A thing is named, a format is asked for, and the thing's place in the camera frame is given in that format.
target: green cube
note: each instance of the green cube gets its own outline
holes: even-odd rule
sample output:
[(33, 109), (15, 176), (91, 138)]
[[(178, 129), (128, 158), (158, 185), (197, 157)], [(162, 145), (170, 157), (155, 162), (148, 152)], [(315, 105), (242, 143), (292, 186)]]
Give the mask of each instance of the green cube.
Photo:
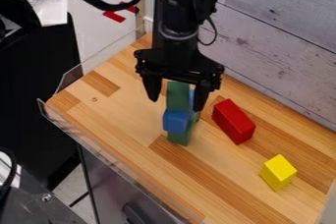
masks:
[(169, 82), (167, 88), (167, 110), (189, 111), (189, 85)]
[(174, 142), (174, 143), (177, 143), (183, 146), (188, 146), (189, 140), (192, 134), (193, 125), (198, 120), (198, 118), (199, 118), (199, 113), (193, 112), (189, 120), (189, 123), (187, 125), (187, 129), (185, 133), (183, 135), (180, 135), (180, 134), (174, 134), (174, 133), (168, 132), (168, 140), (170, 142)]

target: wooden tabletop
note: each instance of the wooden tabletop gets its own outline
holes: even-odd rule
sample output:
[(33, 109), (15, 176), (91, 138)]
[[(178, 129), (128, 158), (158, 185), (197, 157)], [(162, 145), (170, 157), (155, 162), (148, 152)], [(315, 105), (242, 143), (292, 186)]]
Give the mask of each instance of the wooden tabletop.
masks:
[[(190, 145), (170, 143), (162, 130), (165, 91), (151, 102), (135, 73), (133, 52), (149, 46), (146, 35), (47, 104), (88, 135), (80, 138), (99, 155), (122, 161), (131, 177), (195, 222), (314, 223), (336, 179), (336, 134), (225, 76)], [(211, 120), (213, 105), (225, 98), (257, 125), (253, 139), (239, 146)], [(279, 153), (299, 172), (274, 193), (258, 173)]]

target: red block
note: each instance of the red block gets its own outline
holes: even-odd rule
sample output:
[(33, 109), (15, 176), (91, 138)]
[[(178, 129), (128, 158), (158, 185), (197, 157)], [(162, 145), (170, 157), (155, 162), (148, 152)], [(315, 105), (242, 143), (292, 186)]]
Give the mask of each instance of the red block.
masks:
[(253, 137), (254, 122), (230, 99), (214, 106), (212, 119), (235, 144)]
[(122, 23), (122, 22), (124, 22), (125, 21), (125, 17), (122, 17), (122, 16), (120, 16), (120, 15), (117, 15), (116, 13), (114, 13), (114, 12), (111, 12), (111, 11), (106, 11), (106, 12), (104, 12), (104, 16), (106, 16), (106, 17), (108, 17), (108, 18), (110, 18), (110, 19), (112, 19), (113, 21), (116, 21), (116, 22), (118, 22), (118, 23)]

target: yellow cube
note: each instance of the yellow cube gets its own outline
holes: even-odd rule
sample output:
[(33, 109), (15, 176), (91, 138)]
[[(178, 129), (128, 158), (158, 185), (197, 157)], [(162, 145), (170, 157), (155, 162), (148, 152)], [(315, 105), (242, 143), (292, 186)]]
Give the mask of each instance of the yellow cube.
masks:
[(281, 154), (263, 164), (260, 176), (275, 191), (292, 182), (298, 170)]

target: red tape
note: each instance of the red tape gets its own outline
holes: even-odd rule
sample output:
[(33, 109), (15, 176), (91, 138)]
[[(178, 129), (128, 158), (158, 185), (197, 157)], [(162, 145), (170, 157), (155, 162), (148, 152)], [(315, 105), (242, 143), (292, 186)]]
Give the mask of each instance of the red tape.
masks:
[(117, 15), (115, 12), (111, 12), (111, 11), (106, 11), (104, 12), (104, 16), (112, 19), (113, 21), (116, 21), (118, 23), (122, 23), (125, 21), (125, 17), (122, 17), (120, 15)]
[(127, 10), (134, 13), (134, 14), (137, 14), (139, 12), (139, 8), (137, 6), (130, 7)]

